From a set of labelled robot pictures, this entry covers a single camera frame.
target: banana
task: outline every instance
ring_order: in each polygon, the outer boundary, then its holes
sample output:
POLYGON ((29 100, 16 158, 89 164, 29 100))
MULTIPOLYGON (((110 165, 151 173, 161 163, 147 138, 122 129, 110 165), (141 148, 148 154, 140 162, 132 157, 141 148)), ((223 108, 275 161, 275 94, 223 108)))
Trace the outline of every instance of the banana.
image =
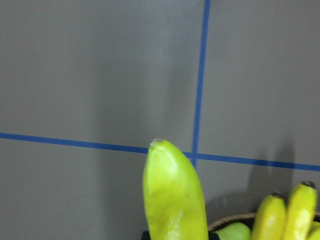
POLYGON ((307 240, 319 240, 320 239, 320 226, 311 229, 307 240))
POLYGON ((302 181, 288 198, 283 240, 305 240, 316 214, 318 193, 311 181, 302 181))
POLYGON ((250 240, 251 230, 242 222, 233 222, 213 234, 216 234, 219 240, 250 240))
POLYGON ((208 240, 205 199, 197 172, 167 140, 156 138, 150 144, 143 199, 152 240, 208 240))
POLYGON ((286 219, 286 203, 275 191, 260 203, 252 226, 252 240, 280 240, 286 219))

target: gray wall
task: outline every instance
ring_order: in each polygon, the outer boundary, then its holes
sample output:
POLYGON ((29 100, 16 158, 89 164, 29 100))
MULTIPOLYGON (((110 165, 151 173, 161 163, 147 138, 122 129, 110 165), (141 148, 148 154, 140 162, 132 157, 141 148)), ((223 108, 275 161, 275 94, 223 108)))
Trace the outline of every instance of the gray wall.
MULTIPOLYGON (((203 1, 2 1, 0 132, 192 151, 203 1)), ((319 165, 320 1, 213 0, 198 152, 319 165)), ((143 153, 0 138, 0 239, 124 240, 143 153)), ((197 161, 209 222, 318 171, 197 161)))

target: blue tape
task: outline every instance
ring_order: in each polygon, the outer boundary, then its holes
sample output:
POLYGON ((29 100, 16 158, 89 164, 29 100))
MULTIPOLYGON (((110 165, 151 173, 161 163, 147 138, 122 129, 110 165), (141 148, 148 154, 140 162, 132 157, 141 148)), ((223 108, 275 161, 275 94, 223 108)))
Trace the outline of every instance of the blue tape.
POLYGON ((302 163, 294 163, 294 162, 270 161, 270 160, 260 160, 260 159, 234 157, 234 156, 220 156, 220 155, 212 155, 212 154, 204 154, 204 153, 197 153, 197 158, 202 160, 218 161, 218 162, 225 162, 225 163, 247 164, 247 165, 256 165, 256 166, 267 166, 267 167, 277 167, 277 168, 285 168, 285 169, 297 169, 297 170, 320 172, 319 165, 302 164, 302 163))
MULTIPOLYGON (((43 144, 57 144, 57 145, 66 145, 66 146, 82 147, 82 148, 113 150, 113 151, 130 152, 130 153, 141 153, 141 154, 148 153, 148 148, 146 147, 106 144, 106 143, 97 143, 97 142, 89 142, 89 141, 66 140, 66 139, 60 139, 60 138, 20 135, 20 134, 11 134, 11 133, 4 133, 4 132, 0 132, 0 139, 36 142, 36 143, 43 143, 43 144)), ((221 156, 221 155, 213 155, 213 154, 205 154, 205 153, 194 154, 193 152, 184 152, 184 154, 187 158, 192 158, 195 156, 197 159, 201 159, 201 160, 320 172, 320 165, 259 160, 259 159, 252 159, 252 158, 221 156)))
POLYGON ((202 93, 203 93, 203 86, 204 86, 204 75, 205 75, 205 64, 206 64, 206 48, 207 48, 207 38, 208 38, 210 3, 211 3, 210 0, 205 0, 204 2, 204 11, 203 11, 203 20, 202 20, 202 33, 201 33, 201 45, 200 45, 198 81, 197 81, 196 98, 195 98, 192 156, 191 156, 191 162, 194 168, 197 168, 197 153, 198 153, 198 143, 199 143, 202 93))
POLYGON ((125 146, 125 145, 106 144, 106 143, 97 143, 97 142, 89 142, 89 141, 66 140, 66 139, 60 139, 60 138, 10 134, 10 133, 3 133, 3 132, 0 132, 0 139, 20 140, 20 141, 36 142, 36 143, 44 143, 44 144, 58 144, 58 145, 67 145, 67 146, 92 148, 92 149, 114 150, 114 151, 130 152, 130 153, 141 153, 141 154, 148 153, 148 148, 146 147, 125 146))

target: fruit basket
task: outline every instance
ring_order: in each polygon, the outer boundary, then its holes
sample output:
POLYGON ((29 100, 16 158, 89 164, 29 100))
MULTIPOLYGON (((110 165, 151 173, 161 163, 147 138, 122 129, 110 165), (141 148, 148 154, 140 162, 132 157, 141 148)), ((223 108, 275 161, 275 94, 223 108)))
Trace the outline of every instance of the fruit basket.
MULTIPOLYGON (((240 213, 240 214, 234 214, 225 216, 223 218, 220 218, 208 225, 208 230, 210 232, 217 231, 222 229, 223 227, 235 223, 240 222, 245 225, 247 225, 250 229, 252 229, 252 226, 254 224, 256 213, 255 212, 248 212, 248 213, 240 213)), ((320 222, 320 211, 317 211, 315 213, 314 221, 320 222)))

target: yellow banana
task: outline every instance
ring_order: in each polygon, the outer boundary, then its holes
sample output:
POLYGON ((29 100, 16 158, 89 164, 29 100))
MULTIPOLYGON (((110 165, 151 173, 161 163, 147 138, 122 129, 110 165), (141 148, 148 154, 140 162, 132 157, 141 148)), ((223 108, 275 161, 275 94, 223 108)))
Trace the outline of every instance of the yellow banana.
POLYGON ((311 181, 299 183, 288 199, 283 240, 305 240, 316 214, 318 193, 311 181))
POLYGON ((252 226, 252 240, 280 240, 286 219, 286 203, 275 191, 260 203, 252 226))
POLYGON ((197 172, 167 140, 156 138, 150 144, 143 198, 152 240, 208 240, 205 199, 197 172))
POLYGON ((307 240, 319 240, 320 239, 320 226, 311 229, 307 240))

